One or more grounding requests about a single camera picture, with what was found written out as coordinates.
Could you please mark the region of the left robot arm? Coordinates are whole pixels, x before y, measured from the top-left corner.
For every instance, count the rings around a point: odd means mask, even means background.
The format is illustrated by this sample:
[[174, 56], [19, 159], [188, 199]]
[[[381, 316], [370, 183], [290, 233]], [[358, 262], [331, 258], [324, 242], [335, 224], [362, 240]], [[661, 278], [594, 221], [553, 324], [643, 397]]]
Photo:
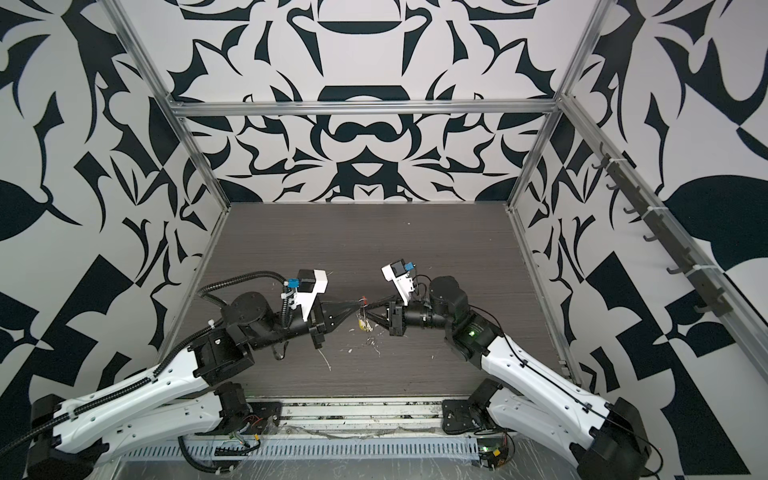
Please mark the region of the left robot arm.
[[321, 348], [326, 335], [359, 308], [310, 294], [305, 303], [274, 312], [262, 294], [242, 294], [158, 365], [92, 394], [37, 400], [29, 431], [2, 446], [1, 454], [25, 449], [29, 479], [85, 479], [157, 441], [238, 432], [252, 409], [232, 379], [254, 365], [254, 352], [270, 349], [283, 357], [287, 342], [302, 336]]

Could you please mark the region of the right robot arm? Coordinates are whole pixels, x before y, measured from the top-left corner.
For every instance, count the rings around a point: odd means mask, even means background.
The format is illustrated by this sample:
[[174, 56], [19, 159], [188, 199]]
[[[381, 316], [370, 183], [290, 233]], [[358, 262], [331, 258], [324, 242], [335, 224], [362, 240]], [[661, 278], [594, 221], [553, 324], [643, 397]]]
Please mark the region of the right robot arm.
[[424, 298], [397, 294], [365, 303], [362, 315], [401, 336], [409, 327], [441, 329], [463, 360], [487, 374], [472, 396], [493, 427], [546, 447], [582, 479], [653, 478], [659, 449], [638, 409], [608, 401], [565, 379], [519, 346], [484, 309], [471, 305], [452, 276], [432, 280]]

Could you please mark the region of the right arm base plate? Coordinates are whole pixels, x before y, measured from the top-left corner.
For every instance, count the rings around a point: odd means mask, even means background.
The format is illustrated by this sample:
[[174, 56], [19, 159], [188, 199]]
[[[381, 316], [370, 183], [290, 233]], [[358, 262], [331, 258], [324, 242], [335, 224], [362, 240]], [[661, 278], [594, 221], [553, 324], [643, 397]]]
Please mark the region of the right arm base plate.
[[484, 410], [469, 399], [446, 399], [441, 402], [441, 428], [447, 435], [461, 435], [486, 428]]

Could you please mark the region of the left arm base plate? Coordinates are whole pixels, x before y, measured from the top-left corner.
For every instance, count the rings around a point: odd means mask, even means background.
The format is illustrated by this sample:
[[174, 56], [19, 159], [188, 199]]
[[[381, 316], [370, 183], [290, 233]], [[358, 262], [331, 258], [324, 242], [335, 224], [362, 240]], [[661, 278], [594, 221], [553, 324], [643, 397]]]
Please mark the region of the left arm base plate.
[[249, 401], [250, 411], [245, 417], [244, 427], [239, 431], [244, 436], [272, 434], [282, 423], [283, 403], [280, 401]]

